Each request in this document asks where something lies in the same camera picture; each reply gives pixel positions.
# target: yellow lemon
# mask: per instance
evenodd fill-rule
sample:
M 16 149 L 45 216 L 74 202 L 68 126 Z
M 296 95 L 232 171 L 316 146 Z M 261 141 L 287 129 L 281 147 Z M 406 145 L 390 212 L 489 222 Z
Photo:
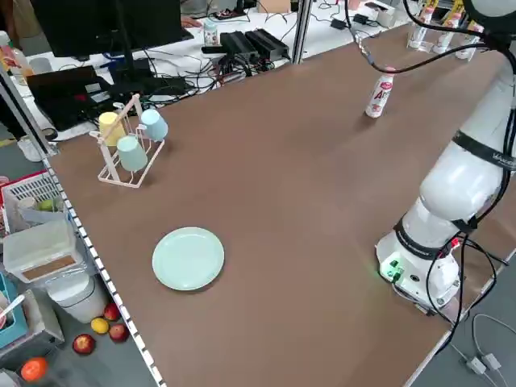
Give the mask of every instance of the yellow lemon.
M 91 329 L 93 329 L 95 333 L 104 335 L 110 329 L 110 324 L 108 324 L 104 318 L 97 317 L 91 320 Z

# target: metal pole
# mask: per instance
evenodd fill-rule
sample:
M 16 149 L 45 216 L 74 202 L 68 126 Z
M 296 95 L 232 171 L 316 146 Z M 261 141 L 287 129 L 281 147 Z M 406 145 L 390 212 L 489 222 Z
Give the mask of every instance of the metal pole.
M 0 98 L 7 104 L 16 121 L 18 121 L 19 125 L 31 139 L 38 153 L 43 158 L 55 155 L 55 149 L 48 144 L 36 120 L 28 110 L 25 101 L 2 66 L 0 66 Z
M 298 9 L 298 28 L 296 28 L 296 37 L 293 41 L 292 63 L 299 65 L 303 58 L 303 48 L 305 47 L 306 32 L 308 31 L 308 22 L 310 21 L 310 12 L 312 10 L 312 0 L 300 0 Z

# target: white robotic arm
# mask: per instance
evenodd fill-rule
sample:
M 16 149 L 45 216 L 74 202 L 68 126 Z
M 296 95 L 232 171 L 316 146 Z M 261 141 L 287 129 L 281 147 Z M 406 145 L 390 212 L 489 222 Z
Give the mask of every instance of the white robotic arm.
M 516 0 L 466 0 L 464 5 L 487 31 L 516 32 Z M 510 51 L 516 56 L 516 43 Z M 429 310 L 432 304 L 445 306 L 460 288 L 459 266 L 451 255 L 457 244 L 449 241 L 499 190 L 502 166 L 514 169 L 503 155 L 512 107 L 514 71 L 507 61 L 422 182 L 416 203 L 377 244 L 381 275 Z

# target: red apple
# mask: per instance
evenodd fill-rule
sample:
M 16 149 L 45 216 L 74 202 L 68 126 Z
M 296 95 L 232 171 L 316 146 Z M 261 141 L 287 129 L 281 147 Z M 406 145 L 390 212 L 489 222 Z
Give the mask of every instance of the red apple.
M 80 355 L 89 355 L 95 349 L 95 339 L 87 334 L 79 335 L 73 341 L 72 348 Z
M 114 302 L 107 304 L 104 309 L 104 318 L 109 321 L 117 321 L 120 318 L 119 308 Z
M 115 343 L 123 343 L 129 337 L 129 330 L 123 324 L 115 324 L 110 328 L 110 337 Z

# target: brown table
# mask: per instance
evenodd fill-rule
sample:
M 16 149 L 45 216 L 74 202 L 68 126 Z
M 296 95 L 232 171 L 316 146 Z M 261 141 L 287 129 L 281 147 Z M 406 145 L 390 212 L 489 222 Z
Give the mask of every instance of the brown table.
M 368 44 L 390 65 L 427 57 L 405 49 L 405 28 Z M 446 325 L 392 292 L 374 245 L 500 63 L 486 53 L 396 77 L 378 120 L 362 112 L 379 74 L 352 45 L 190 98 L 161 111 L 166 152 L 138 190 L 96 180 L 89 136 L 63 144 L 52 166 L 167 384 L 403 385 Z M 500 255 L 516 241 L 504 207 L 477 236 Z M 202 292 L 152 273 L 157 242 L 183 226 L 226 250 Z M 467 261 L 472 297 L 489 270 L 474 252 Z

